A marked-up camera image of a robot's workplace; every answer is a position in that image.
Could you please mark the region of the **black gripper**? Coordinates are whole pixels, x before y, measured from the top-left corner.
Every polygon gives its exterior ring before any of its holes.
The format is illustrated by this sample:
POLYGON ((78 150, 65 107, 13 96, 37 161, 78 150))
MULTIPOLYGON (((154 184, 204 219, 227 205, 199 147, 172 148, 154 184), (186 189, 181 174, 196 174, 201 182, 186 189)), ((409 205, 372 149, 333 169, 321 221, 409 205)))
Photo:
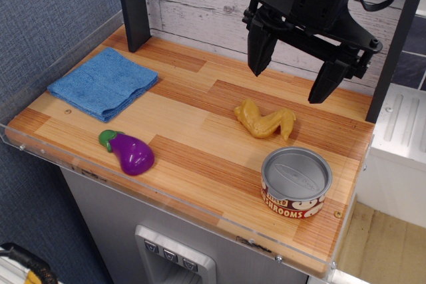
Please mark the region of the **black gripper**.
POLYGON ((324 62, 310 104, 323 103, 344 78, 362 78, 383 45, 352 18, 348 1, 250 0, 243 22, 251 71, 259 76, 283 41, 324 62))

